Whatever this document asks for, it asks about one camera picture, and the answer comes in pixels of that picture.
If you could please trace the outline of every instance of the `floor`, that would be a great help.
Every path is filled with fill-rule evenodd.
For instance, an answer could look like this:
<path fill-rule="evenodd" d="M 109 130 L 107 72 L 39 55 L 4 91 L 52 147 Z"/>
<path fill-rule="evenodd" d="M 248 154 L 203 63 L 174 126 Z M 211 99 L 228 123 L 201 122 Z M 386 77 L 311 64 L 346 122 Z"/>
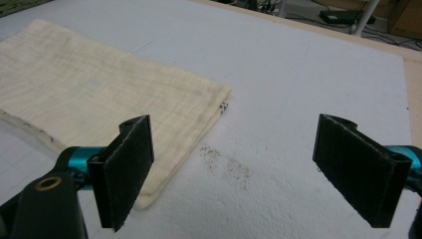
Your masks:
<path fill-rule="evenodd" d="M 235 3 L 238 7 L 245 7 L 247 0 L 239 0 Z M 329 6 L 323 6 L 318 4 L 317 0 L 288 0 L 287 2 L 287 19 L 291 19 L 298 22 L 303 22 L 318 27 L 331 29 L 333 31 L 342 32 L 348 34 L 351 26 L 346 25 L 329 25 L 326 24 L 320 17 L 319 12 L 325 10 L 342 10 Z M 373 24 L 368 24 L 364 28 L 362 38 L 370 39 L 373 41 L 395 45 L 414 51 L 422 52 L 422 40 L 415 40 L 410 38 L 404 38 L 395 36 L 387 33 L 387 19 L 376 17 L 376 21 Z"/>

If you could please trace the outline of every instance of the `white table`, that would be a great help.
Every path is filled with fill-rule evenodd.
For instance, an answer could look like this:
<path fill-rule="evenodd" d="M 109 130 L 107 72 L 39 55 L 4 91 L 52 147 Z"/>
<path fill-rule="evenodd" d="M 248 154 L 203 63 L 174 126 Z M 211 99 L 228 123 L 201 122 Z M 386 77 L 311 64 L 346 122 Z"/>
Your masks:
<path fill-rule="evenodd" d="M 312 161 L 320 113 L 382 144 L 410 143 L 400 57 L 187 0 L 57 0 L 0 19 L 0 40 L 36 18 L 233 88 L 156 202 L 120 232 L 100 229 L 93 195 L 80 192 L 92 238 L 407 236 L 416 194 L 403 192 L 391 228 L 372 229 Z M 0 152 L 1 203 L 57 157 L 5 122 Z"/>

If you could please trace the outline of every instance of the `beige cloth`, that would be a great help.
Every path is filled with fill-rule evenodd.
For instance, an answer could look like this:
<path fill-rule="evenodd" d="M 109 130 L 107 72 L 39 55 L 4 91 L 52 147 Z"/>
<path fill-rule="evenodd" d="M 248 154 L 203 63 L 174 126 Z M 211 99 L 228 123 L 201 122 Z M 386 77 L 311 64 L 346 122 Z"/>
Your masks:
<path fill-rule="evenodd" d="M 150 115 L 148 206 L 219 118 L 230 88 L 36 20 L 0 43 L 0 111 L 57 152 L 108 145 L 124 120 Z"/>

